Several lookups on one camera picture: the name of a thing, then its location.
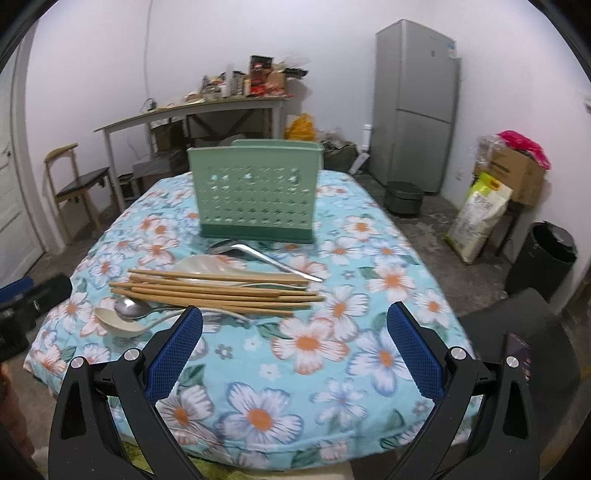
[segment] box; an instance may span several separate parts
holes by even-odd
[[[482,170],[475,166],[474,173]],[[540,198],[545,170],[535,160],[511,148],[492,153],[486,172],[513,190],[511,200],[535,207]]]

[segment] yellow plastic bag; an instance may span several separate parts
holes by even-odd
[[[285,138],[288,140],[316,141],[316,129],[314,120],[307,113],[302,113],[291,125],[285,129]]]

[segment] black trash can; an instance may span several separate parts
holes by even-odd
[[[533,223],[509,270],[505,291],[513,295],[532,287],[550,301],[575,260],[577,247],[565,229],[550,222]]]

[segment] phone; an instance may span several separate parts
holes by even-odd
[[[530,346],[521,337],[514,333],[507,333],[505,338],[505,358],[514,356],[519,360],[521,369],[525,375],[525,380],[530,381],[531,376],[531,357]]]

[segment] table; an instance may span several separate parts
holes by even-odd
[[[160,180],[105,232],[72,275],[70,300],[48,314],[24,367],[57,392],[67,363],[115,360],[143,348],[166,320],[134,339],[114,337],[95,306],[112,308],[108,282],[128,268],[172,270],[203,254],[214,239],[199,235],[191,173]],[[412,381],[386,325],[403,301],[447,346],[472,347],[417,253],[392,221],[346,173],[319,174],[316,243],[248,242],[298,270],[324,279],[310,286],[324,302],[288,319],[255,317],[250,328],[209,319],[178,384],[157,403],[183,448],[194,455],[261,470],[298,470],[403,447],[433,402]],[[249,258],[218,256],[237,268],[273,271]],[[158,314],[140,320],[151,322]],[[131,437],[121,405],[111,399],[121,435]],[[457,441],[465,441],[472,404]]]
[[[109,166],[111,168],[111,179],[115,185],[115,196],[117,198],[117,202],[119,203],[119,208],[123,212],[123,210],[125,210],[125,204],[121,187],[117,180],[118,176],[115,166],[115,159],[113,157],[111,133],[118,132],[119,130],[125,130],[126,128],[130,127],[136,127],[137,125],[147,125],[150,122],[167,119],[174,116],[199,115],[200,113],[226,112],[231,110],[269,109],[271,110],[271,137],[283,138],[283,132],[285,130],[285,116],[282,110],[286,101],[286,97],[229,97],[211,102],[184,103],[182,105],[157,108],[155,110],[141,113],[139,115],[105,125],[104,127],[97,128],[95,132],[103,132],[105,148],[107,150],[107,158],[109,159]],[[149,141],[148,144],[150,145],[150,149],[152,149],[152,142]]]

